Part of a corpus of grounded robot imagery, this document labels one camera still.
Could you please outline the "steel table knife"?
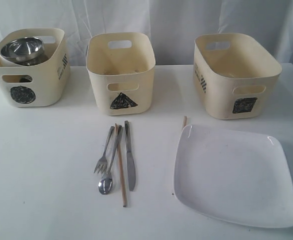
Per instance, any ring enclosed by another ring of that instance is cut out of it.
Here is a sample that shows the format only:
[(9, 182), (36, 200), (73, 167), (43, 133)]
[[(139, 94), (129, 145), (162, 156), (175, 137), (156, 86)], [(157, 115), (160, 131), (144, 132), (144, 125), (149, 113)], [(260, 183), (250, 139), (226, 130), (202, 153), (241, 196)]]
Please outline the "steel table knife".
[(136, 186), (136, 167), (135, 161), (132, 154), (132, 139), (131, 139), (131, 129), (128, 120), (124, 121), (125, 130), (125, 144), (126, 144), (126, 163), (127, 163), (127, 177), (129, 190), (132, 192)]

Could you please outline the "steel fork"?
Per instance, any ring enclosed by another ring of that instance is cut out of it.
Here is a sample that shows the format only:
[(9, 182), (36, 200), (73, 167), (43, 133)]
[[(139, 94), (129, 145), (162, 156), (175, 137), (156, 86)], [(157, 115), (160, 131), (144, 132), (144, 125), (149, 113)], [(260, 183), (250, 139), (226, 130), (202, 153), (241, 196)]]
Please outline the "steel fork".
[(110, 143), (110, 140), (111, 140), (111, 137), (112, 137), (114, 131), (115, 131), (115, 126), (112, 125), (108, 131), (108, 135), (106, 138), (102, 157), (97, 161), (96, 166), (93, 171), (94, 173), (104, 173), (108, 167), (108, 160), (106, 157), (106, 153), (107, 153), (107, 149), (108, 149), (108, 146), (109, 146), (109, 143)]

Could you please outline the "steel spoon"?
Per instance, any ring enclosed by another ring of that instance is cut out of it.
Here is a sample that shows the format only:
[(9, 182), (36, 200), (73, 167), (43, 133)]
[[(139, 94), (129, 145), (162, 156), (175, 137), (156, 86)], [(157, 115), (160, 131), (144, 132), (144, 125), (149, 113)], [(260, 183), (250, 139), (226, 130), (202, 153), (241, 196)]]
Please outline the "steel spoon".
[(118, 125), (114, 144), (113, 144), (112, 157), (110, 160), (110, 164), (107, 168), (107, 171), (103, 174), (101, 180), (98, 183), (98, 190), (102, 195), (109, 194), (113, 187), (113, 177), (112, 177), (111, 169), (114, 163), (114, 158), (115, 158), (118, 145), (121, 142), (122, 132), (123, 132), (123, 127), (121, 125)]

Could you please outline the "wooden chopstick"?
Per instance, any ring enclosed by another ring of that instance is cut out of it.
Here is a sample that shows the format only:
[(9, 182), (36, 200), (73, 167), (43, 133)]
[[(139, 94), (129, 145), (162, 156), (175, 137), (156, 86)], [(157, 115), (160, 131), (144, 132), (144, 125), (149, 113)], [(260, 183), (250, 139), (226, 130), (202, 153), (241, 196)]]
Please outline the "wooden chopstick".
[(187, 116), (184, 116), (183, 117), (183, 122), (182, 122), (182, 130), (184, 129), (184, 127), (187, 125), (187, 121), (188, 121), (188, 118), (187, 118)]
[(122, 195), (122, 206), (126, 208), (128, 205), (128, 200), (127, 200), (125, 177), (124, 177), (124, 170), (123, 170), (121, 141), (119, 141), (117, 146), (117, 157), (118, 157), (118, 170), (119, 170), (119, 179), (120, 179), (121, 195)]

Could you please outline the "steel bowl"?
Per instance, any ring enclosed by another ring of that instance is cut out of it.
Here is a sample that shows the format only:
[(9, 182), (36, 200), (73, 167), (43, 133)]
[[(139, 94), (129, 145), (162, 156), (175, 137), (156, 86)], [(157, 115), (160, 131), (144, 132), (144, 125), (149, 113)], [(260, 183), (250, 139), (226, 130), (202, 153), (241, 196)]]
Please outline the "steel bowl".
[(0, 50), (0, 55), (13, 63), (33, 60), (45, 53), (44, 42), (38, 37), (22, 37), (10, 41)]

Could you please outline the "white ceramic bowl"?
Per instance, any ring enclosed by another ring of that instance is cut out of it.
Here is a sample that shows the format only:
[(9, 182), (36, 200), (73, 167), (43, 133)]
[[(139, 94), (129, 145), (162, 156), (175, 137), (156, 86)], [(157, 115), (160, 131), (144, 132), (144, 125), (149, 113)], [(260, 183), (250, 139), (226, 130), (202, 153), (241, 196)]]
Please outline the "white ceramic bowl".
[(4, 58), (3, 55), (1, 54), (1, 51), (0, 51), (0, 63), (3, 67), (21, 67), (20, 64), (14, 63)]

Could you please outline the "wooden chopstick under plate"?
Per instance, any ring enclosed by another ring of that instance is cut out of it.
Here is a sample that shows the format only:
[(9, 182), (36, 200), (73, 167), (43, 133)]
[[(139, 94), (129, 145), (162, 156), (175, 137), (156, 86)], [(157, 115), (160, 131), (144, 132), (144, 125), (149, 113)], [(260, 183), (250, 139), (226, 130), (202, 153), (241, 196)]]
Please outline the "wooden chopstick under plate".
[(188, 121), (188, 118), (187, 118), (187, 116), (184, 116), (183, 117), (183, 122), (182, 122), (182, 130), (184, 129), (184, 127), (187, 125), (187, 121)]

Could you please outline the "cream bin with triangle mark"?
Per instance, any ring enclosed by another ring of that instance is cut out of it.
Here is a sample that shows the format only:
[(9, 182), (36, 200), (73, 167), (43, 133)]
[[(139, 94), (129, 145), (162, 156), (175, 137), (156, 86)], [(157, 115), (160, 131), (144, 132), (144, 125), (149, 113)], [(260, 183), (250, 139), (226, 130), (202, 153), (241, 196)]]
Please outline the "cream bin with triangle mark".
[(107, 116), (147, 111), (152, 104), (155, 66), (151, 41), (143, 33), (93, 36), (86, 69), (98, 109)]

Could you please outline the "cream bin with square mark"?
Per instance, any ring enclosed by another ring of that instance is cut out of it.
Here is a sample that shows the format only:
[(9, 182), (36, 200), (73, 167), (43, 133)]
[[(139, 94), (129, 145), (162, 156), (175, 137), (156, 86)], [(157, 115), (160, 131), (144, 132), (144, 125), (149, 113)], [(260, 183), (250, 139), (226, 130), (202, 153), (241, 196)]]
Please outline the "cream bin with square mark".
[(213, 118), (259, 116), (281, 73), (281, 64), (249, 35), (205, 34), (194, 41), (193, 84)]

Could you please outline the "cream bin with circle mark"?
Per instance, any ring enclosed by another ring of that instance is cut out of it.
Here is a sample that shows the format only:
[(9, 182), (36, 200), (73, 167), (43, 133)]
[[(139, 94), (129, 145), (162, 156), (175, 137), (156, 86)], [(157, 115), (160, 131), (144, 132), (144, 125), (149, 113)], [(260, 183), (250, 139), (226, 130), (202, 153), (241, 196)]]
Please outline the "cream bin with circle mark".
[(45, 107), (56, 103), (62, 96), (71, 73), (65, 32), (59, 28), (25, 28), (11, 32), (0, 41), (0, 50), (7, 43), (23, 37), (55, 39), (45, 43), (48, 59), (33, 66), (10, 63), (0, 56), (0, 90), (14, 107)]

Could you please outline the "white square plate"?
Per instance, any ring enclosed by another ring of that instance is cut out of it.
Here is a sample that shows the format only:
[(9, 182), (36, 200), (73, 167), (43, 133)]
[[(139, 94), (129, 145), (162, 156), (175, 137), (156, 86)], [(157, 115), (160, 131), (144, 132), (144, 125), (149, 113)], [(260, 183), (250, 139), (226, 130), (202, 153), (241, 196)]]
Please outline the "white square plate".
[(190, 124), (177, 146), (173, 192), (210, 218), (293, 227), (293, 181), (284, 149), (267, 134)]

